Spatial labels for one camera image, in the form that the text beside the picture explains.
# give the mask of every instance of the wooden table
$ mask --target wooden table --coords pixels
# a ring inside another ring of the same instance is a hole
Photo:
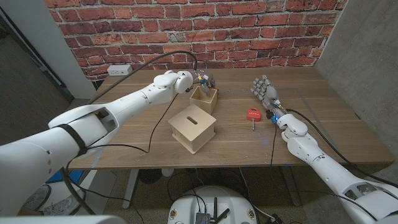
[[[74,160],[71,169],[151,169],[187,167],[242,167],[303,165],[290,154],[287,144],[277,130],[274,152],[272,143],[275,126],[267,120],[261,102],[250,92],[252,81],[268,76],[275,86],[280,101],[286,108],[295,109],[310,118],[334,143],[347,159],[356,164],[390,163],[394,156],[375,134],[355,115],[313,68],[245,68],[208,69],[214,74],[219,96],[212,116],[215,123],[213,137],[195,155],[192,155],[172,137],[167,122],[189,106],[192,93],[180,94],[158,125],[152,137],[150,152],[128,147],[107,147],[101,155]],[[152,83],[160,70],[137,72],[96,103],[107,103],[137,91]],[[108,77],[99,88],[101,92],[120,77]],[[111,143],[132,144],[148,149],[149,137],[168,103],[155,105],[126,123]],[[256,107],[262,113],[260,122],[246,121],[246,111]],[[309,133],[319,146],[338,162],[343,162],[305,122]]]

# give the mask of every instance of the brick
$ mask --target brick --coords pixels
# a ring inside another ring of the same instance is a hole
[[[321,31],[322,26],[311,26],[307,28],[307,31],[305,32],[305,35],[318,35],[319,32]]]
[[[179,32],[179,33],[169,34],[169,41],[171,43],[185,42],[184,33],[183,32]]]
[[[49,8],[80,6],[79,0],[44,0],[44,3]]]
[[[233,28],[239,27],[239,24],[239,18],[209,19],[209,29]]]
[[[111,24],[109,24],[108,22],[95,22],[94,27],[97,33],[112,31]]]
[[[261,37],[265,38],[273,38],[275,35],[275,28],[268,28],[268,27],[263,27],[261,28]]]
[[[143,21],[142,23],[144,25],[144,30],[147,32],[156,32],[159,30],[156,21],[150,20],[150,21]]]
[[[109,56],[103,57],[105,63],[131,63],[129,56]]]
[[[206,62],[207,68],[232,68],[232,62]]]
[[[314,11],[318,8],[321,0],[287,0],[286,11]]]
[[[168,18],[180,18],[180,8],[178,6],[167,6],[164,7],[166,10],[166,17]]]
[[[257,51],[257,58],[267,58],[271,50],[258,50]]]
[[[122,51],[120,50],[119,47],[107,47],[105,48],[108,55],[121,55]]]
[[[123,43],[122,38],[119,34],[105,34],[93,36],[93,42],[95,45],[109,45],[109,44],[121,44]]]
[[[185,33],[187,42],[209,41],[214,39],[214,32],[209,30]]]
[[[279,46],[279,40],[251,40],[250,49],[251,50],[267,50],[275,49]]]
[[[193,21],[193,29],[207,29],[208,23],[204,19],[195,19]]]
[[[130,55],[132,63],[144,63],[144,57],[141,55]]]
[[[74,49],[73,52],[77,57],[90,57],[97,55],[106,55],[103,47],[90,47],[84,49]]]
[[[297,49],[274,49],[271,51],[269,56],[295,56],[296,53]]]
[[[61,17],[58,15],[57,12],[50,10],[51,16],[54,19],[55,22],[62,22]]]
[[[163,18],[164,10],[161,6],[156,7],[132,7],[131,14],[136,18]]]
[[[247,50],[242,52],[232,51],[229,53],[230,60],[246,60],[257,57],[257,51],[255,50]]]
[[[185,54],[173,55],[173,62],[187,62],[187,56]]]
[[[304,14],[291,14],[288,25],[301,25],[303,22]]]
[[[312,49],[312,53],[311,53],[312,57],[321,56],[322,50],[323,50],[323,47],[316,47],[316,48]]]
[[[282,12],[284,10],[285,1],[267,2],[266,12]]]
[[[217,4],[217,15],[228,16],[231,14],[231,8],[230,4]]]
[[[81,0],[82,5],[95,5],[98,4],[98,0]]]
[[[137,36],[135,34],[123,34],[123,40],[128,44],[136,44]]]
[[[216,40],[225,40],[225,39],[227,39],[228,31],[227,30],[218,30],[214,33],[214,36],[215,36]]]
[[[307,15],[304,24],[334,24],[337,13],[311,14]]]
[[[259,37],[260,29],[235,29],[230,32],[232,39],[242,38],[242,39],[250,39]]]
[[[228,52],[216,52],[215,57],[216,60],[227,60]]]
[[[165,53],[173,52],[176,50],[191,51],[191,46],[188,44],[165,45],[165,46],[163,46],[163,48],[164,48]]]
[[[301,37],[305,33],[305,27],[278,27],[275,37]]]
[[[248,68],[256,68],[256,67],[269,67],[271,66],[272,59],[264,58],[264,59],[256,59],[252,61],[248,61]]]
[[[330,35],[331,30],[333,30],[333,26],[324,26],[321,30],[320,35]]]
[[[149,48],[146,45],[122,45],[120,48],[125,54],[149,54]]]
[[[194,52],[205,52],[206,51],[206,44],[193,44],[192,50]]]
[[[110,4],[110,5],[132,5],[134,4],[134,0],[101,0],[102,4]]]
[[[214,16],[214,5],[202,4],[182,6],[182,17],[196,17],[196,16]]]
[[[321,46],[323,37],[299,38],[294,42],[295,47]]]
[[[298,56],[309,56],[312,51],[312,47],[301,47],[298,50]]]
[[[139,42],[144,43],[167,43],[169,38],[167,34],[138,34]]]
[[[264,12],[266,9],[265,2],[248,2],[236,3],[232,7],[232,14],[234,15],[247,15]]]
[[[166,65],[154,65],[155,70],[166,70]]]
[[[235,61],[233,67],[234,68],[246,68],[246,61]]]
[[[95,34],[93,25],[89,23],[60,24],[59,27],[64,35]]]
[[[337,4],[337,0],[323,0],[318,9],[332,10],[335,8],[336,4]]]
[[[58,13],[65,22],[77,22],[80,20],[77,12],[73,9],[59,10]]]
[[[297,57],[297,58],[289,58],[287,59],[287,66],[292,65],[311,65],[314,62],[314,58],[309,57]]]
[[[234,49],[234,42],[218,42],[206,45],[208,51],[222,51]]]
[[[274,58],[272,59],[272,66],[284,66],[286,60],[286,58]]]
[[[157,0],[158,4],[186,4],[188,0]]]
[[[139,21],[112,21],[112,29],[113,31],[139,32],[142,29],[142,25]]]
[[[152,0],[136,0],[137,4],[152,4]]]
[[[286,25],[287,18],[289,18],[288,14],[259,16],[257,25],[259,26]]]
[[[89,37],[76,37],[76,40],[82,46],[92,46],[92,45],[94,45],[93,41]]]
[[[114,19],[113,9],[110,7],[78,9],[77,13],[84,21],[97,19]]]
[[[337,5],[336,5],[336,9],[337,10],[343,10],[344,6],[346,5],[347,0],[339,0]]]
[[[115,7],[114,13],[117,19],[130,19],[131,13],[128,7]]]
[[[294,39],[282,39],[280,40],[279,47],[293,47]]]
[[[102,65],[104,62],[102,61],[102,58],[100,56],[94,56],[94,57],[89,57],[87,59],[88,63],[90,65]]]
[[[77,63],[79,64],[80,67],[87,67],[88,62],[85,58],[76,58]]]
[[[159,21],[160,30],[173,30],[173,31],[183,31],[183,30],[192,30],[192,22],[189,20],[186,21],[175,21],[175,20],[164,20]]]
[[[87,68],[87,75],[101,75],[105,74],[108,71],[106,71],[109,68],[110,65],[103,65],[99,67],[92,67],[92,68]]]
[[[72,48],[72,47],[79,47],[79,44],[77,43],[76,39],[74,37],[72,38],[65,38],[65,41],[67,42],[67,45]]]
[[[254,27],[256,25],[256,16],[242,18],[241,27]]]
[[[163,46],[151,45],[149,46],[149,52],[151,54],[162,54],[164,53]]]
[[[249,49],[249,41],[236,41],[235,42],[235,50],[247,50]]]

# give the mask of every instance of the robotic hand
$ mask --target robotic hand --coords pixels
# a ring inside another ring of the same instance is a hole
[[[0,216],[16,215],[25,200],[61,167],[75,157],[102,150],[88,148],[109,143],[121,126],[151,105],[171,101],[175,92],[190,91],[194,79],[203,89],[215,85],[203,70],[169,70],[139,91],[110,103],[67,111],[49,122],[49,130],[0,146]]]
[[[354,176],[318,147],[307,125],[287,113],[265,75],[253,84],[251,91],[262,101],[267,118],[284,130],[282,139],[287,142],[289,152],[310,165],[322,181],[342,197],[340,201],[355,223],[397,223],[398,215],[390,216],[398,211],[397,188]]]

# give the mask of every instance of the red brick wall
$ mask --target red brick wall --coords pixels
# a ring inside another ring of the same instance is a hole
[[[89,80],[173,50],[199,68],[312,66],[346,0],[44,0]],[[147,69],[188,69],[171,55]]]

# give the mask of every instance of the black strap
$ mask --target black strap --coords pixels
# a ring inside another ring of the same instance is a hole
[[[76,157],[86,154],[87,152],[86,143],[82,140],[80,135],[74,130],[73,127],[71,127],[69,124],[60,124],[55,128],[57,127],[64,129],[68,134],[70,134],[70,136],[75,140],[75,142],[79,146],[79,153],[77,154]]]

